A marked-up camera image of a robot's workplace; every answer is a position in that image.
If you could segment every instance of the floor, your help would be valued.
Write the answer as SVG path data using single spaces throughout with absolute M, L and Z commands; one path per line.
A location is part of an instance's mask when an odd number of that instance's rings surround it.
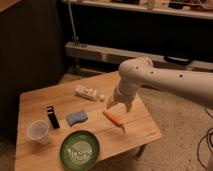
M 81 79 L 82 76 L 65 74 L 60 83 Z M 202 171 L 196 156 L 201 137 L 213 126 L 213 120 L 203 106 L 172 94 L 142 88 L 143 102 L 156 121 L 163 137 L 146 146 L 137 159 L 138 149 L 101 161 L 91 171 Z M 200 158 L 206 165 L 210 152 L 201 144 Z M 15 146 L 0 136 L 0 171 L 13 171 Z

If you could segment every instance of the table leg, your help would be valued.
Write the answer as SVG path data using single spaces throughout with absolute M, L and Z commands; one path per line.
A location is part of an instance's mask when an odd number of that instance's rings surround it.
M 142 145 L 140 147 L 140 149 L 138 150 L 138 152 L 136 154 L 137 159 L 141 157 L 141 155 L 143 154 L 143 151 L 144 151 L 145 147 L 146 147 L 146 145 Z

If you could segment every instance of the green bowl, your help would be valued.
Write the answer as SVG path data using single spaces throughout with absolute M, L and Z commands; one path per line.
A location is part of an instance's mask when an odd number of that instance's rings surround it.
M 60 149 L 61 162 L 70 171 L 85 171 L 92 167 L 99 155 L 95 135 L 80 130 L 67 136 Z

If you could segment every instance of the blue sponge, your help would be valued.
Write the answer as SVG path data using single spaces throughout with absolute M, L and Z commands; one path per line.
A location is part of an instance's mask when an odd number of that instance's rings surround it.
M 83 110 L 77 113 L 71 113 L 67 116 L 67 122 L 70 126 L 76 123 L 85 122 L 87 119 L 87 114 Z

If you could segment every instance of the orange carrot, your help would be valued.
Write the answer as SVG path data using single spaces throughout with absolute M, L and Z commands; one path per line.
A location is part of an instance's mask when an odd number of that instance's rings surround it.
M 118 118 L 117 116 L 113 115 L 112 113 L 103 110 L 103 114 L 112 122 L 114 123 L 117 127 L 121 127 L 123 129 L 123 132 L 125 132 L 124 130 L 124 126 L 123 123 L 121 121 L 120 118 Z

